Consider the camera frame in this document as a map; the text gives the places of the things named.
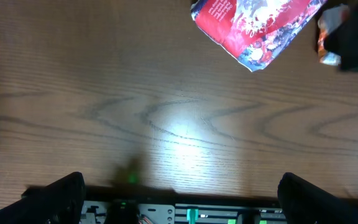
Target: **wood grain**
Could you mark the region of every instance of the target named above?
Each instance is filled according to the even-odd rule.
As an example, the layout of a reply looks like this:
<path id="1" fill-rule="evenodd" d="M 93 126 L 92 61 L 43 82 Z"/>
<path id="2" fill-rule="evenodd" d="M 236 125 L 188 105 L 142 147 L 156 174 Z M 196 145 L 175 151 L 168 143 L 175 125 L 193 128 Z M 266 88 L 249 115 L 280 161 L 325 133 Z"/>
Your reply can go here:
<path id="1" fill-rule="evenodd" d="M 358 74 L 317 62 L 310 22 L 250 73 L 186 0 L 0 0 L 0 208 L 73 171 L 274 197 L 284 172 L 358 198 Z"/>

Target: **candy wrapper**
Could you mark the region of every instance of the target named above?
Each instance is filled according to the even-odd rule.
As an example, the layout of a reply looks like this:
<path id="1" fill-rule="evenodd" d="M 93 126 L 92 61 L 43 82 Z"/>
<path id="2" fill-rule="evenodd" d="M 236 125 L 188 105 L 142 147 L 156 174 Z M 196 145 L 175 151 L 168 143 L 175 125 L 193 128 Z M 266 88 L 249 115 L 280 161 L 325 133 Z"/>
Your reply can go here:
<path id="1" fill-rule="evenodd" d="M 326 65 L 339 65 L 341 57 L 324 49 L 324 39 L 336 30 L 349 17 L 349 7 L 340 5 L 323 12 L 318 20 L 320 35 L 318 39 L 318 58 L 319 61 Z"/>
<path id="2" fill-rule="evenodd" d="M 199 0 L 197 26 L 251 72 L 288 46 L 326 0 Z"/>

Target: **wooden table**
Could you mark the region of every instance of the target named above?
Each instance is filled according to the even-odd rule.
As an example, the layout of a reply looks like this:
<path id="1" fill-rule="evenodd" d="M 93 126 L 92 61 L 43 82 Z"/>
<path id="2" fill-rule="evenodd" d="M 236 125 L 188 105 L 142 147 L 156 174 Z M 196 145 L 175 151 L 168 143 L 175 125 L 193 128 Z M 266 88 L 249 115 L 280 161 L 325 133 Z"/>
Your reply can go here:
<path id="1" fill-rule="evenodd" d="M 0 208 L 74 171 L 240 197 L 294 172 L 358 198 L 358 74 L 318 63 L 315 29 L 250 73 L 190 1 L 0 0 Z"/>

